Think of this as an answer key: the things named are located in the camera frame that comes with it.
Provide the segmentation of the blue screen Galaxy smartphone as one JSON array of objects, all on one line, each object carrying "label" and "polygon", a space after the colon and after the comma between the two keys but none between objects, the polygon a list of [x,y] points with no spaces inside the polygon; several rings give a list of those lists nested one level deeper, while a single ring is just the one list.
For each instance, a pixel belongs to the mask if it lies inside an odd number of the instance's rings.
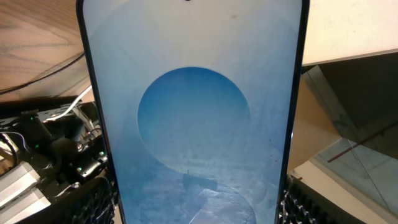
[{"label": "blue screen Galaxy smartphone", "polygon": [[275,223],[306,0],[81,0],[124,223]]}]

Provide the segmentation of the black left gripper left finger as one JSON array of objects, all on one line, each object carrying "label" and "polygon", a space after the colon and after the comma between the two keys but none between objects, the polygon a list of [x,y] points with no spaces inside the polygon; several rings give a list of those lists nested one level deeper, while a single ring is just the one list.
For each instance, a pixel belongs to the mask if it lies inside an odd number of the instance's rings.
[{"label": "black left gripper left finger", "polygon": [[114,216],[112,186],[98,177],[18,224],[112,224]]}]

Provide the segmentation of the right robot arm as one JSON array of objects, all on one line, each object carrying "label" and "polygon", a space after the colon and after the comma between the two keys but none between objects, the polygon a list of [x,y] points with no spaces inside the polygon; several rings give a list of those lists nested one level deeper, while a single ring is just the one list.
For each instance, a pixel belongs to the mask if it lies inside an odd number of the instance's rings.
[{"label": "right robot arm", "polygon": [[1,104],[2,223],[112,223],[107,164],[94,103]]}]

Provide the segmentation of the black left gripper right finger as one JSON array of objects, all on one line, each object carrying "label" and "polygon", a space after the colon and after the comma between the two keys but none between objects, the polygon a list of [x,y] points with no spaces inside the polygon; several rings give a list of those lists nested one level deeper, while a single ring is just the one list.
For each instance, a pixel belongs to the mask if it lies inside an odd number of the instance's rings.
[{"label": "black left gripper right finger", "polygon": [[278,224],[363,224],[333,202],[288,175],[280,196]]}]

